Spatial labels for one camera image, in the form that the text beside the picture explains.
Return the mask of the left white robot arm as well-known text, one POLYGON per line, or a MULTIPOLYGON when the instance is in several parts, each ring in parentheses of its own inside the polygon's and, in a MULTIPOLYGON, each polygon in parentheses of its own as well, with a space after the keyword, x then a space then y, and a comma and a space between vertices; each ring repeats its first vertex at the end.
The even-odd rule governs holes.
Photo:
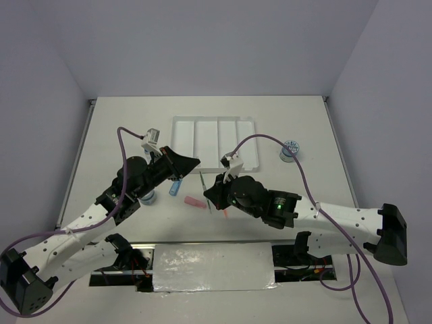
POLYGON ((10 314, 32 318, 47 312, 58 289, 68 290, 91 271, 147 266, 142 253, 112 231, 139 209, 140 198, 165 180, 184 178, 199 163, 168 146, 157 150, 150 163, 142 157, 125 158, 110 187, 77 219, 43 233, 41 243, 23 252, 8 247, 1 253, 1 287, 16 308, 10 314))

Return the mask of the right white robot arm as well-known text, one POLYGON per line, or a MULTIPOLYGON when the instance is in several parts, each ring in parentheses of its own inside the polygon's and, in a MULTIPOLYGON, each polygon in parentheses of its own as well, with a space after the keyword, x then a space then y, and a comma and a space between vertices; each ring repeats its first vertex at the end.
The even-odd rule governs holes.
POLYGON ((218 210, 235 207, 277 230, 293 230, 294 258, 301 264, 355 253, 387 265, 408 263, 407 224, 395 205, 357 209, 313 204, 299 194, 268 190, 248 175, 225 181, 219 174, 204 196, 218 210))

